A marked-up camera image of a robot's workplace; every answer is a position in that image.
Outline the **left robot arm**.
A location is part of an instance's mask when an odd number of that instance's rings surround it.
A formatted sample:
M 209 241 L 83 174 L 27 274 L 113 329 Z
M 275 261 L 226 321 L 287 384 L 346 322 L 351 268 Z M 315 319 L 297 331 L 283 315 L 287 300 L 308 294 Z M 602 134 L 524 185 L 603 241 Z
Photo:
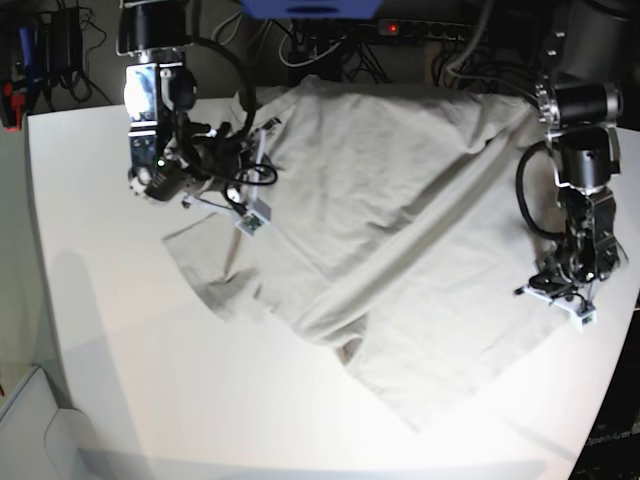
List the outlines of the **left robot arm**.
M 616 202 L 608 184 L 620 172 L 621 81 L 638 21 L 636 1 L 563 1 L 539 48 L 535 96 L 546 129 L 522 155 L 515 189 L 523 220 L 550 248 L 516 292 L 561 308 L 578 327 L 595 322 L 594 297 L 624 253 L 614 235 Z M 559 232 L 538 225 L 526 203 L 525 169 L 538 153 L 553 164 Z

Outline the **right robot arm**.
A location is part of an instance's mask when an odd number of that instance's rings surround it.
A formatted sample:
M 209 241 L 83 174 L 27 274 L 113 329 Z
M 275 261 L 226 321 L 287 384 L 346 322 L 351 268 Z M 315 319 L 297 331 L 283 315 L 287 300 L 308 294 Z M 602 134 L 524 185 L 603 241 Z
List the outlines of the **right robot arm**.
M 257 190 L 274 185 L 275 168 L 265 162 L 266 133 L 257 130 L 257 91 L 242 61 L 200 33 L 199 1 L 123 1 L 116 52 L 133 64 L 125 71 L 124 103 L 130 127 L 130 189 L 156 203 L 177 196 L 184 207 L 201 205 L 243 218 L 257 204 Z M 245 95 L 239 128 L 196 122 L 196 77 L 186 50 L 199 47 L 226 60 Z

